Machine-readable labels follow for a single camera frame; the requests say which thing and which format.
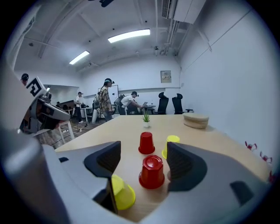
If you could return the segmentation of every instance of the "white shirt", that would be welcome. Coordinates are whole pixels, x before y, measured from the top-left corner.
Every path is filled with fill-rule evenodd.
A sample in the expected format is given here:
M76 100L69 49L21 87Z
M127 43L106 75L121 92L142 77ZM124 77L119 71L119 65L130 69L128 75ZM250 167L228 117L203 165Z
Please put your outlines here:
M76 107L81 107L81 105L77 104L77 102L82 104L82 97L76 96L75 102L76 102Z
M132 100L133 100L132 95L128 95L128 96L125 96L124 98L122 98L121 102L124 107L127 107L131 103Z

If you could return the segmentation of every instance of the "floor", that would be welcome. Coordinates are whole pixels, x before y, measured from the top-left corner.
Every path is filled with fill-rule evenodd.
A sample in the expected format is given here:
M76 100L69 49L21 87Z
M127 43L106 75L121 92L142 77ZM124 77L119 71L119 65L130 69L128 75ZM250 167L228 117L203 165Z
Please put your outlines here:
M91 124L90 122L86 123L85 119L83 119L83 121L84 121L84 123L79 124L78 121L75 118L73 120L71 120L72 128L79 128L79 129L81 128L82 129L81 132L76 131L76 130L73 131L75 138L77 138L80 135L82 135L82 134L98 127L99 125L105 123L105 119L101 119L98 122L96 122L95 124ZM67 125L61 126L61 131L62 132L67 130L67 129L68 129ZM39 134L35 137L39 140L39 142L41 144L50 145L54 149L57 149L58 147L63 145L63 141L62 141L62 138L60 136L60 132L59 132L58 129L49 130L49 131L44 132L42 134ZM64 137L66 143L70 142L72 140L69 132L63 133L63 137Z

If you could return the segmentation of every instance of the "whiteboard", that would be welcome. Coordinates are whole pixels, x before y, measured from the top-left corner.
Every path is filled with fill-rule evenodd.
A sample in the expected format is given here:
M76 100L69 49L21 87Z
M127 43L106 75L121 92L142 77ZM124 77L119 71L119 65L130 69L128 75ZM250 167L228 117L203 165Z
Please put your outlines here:
M108 93L110 97L111 104L114 104L115 100L119 97L119 86L114 85L108 88Z

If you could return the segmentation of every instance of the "plaid shirt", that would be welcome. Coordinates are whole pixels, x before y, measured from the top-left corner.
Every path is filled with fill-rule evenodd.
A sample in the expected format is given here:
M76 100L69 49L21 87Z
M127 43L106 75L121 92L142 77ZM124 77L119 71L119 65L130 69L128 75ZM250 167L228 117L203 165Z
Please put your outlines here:
M108 88L106 86L103 86L100 90L99 102L101 112L112 110L112 104L110 101Z

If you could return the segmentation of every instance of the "yellow cup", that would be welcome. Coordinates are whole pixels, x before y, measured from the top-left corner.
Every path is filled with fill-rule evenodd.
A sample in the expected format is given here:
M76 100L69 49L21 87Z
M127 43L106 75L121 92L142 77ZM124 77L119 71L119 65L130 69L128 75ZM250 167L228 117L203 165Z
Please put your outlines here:
M164 159L167 158L167 142L180 143L180 138L176 135L169 135L166 139L164 150L161 152Z
M135 202L135 192L117 175L112 175L112 186L118 210L130 208Z

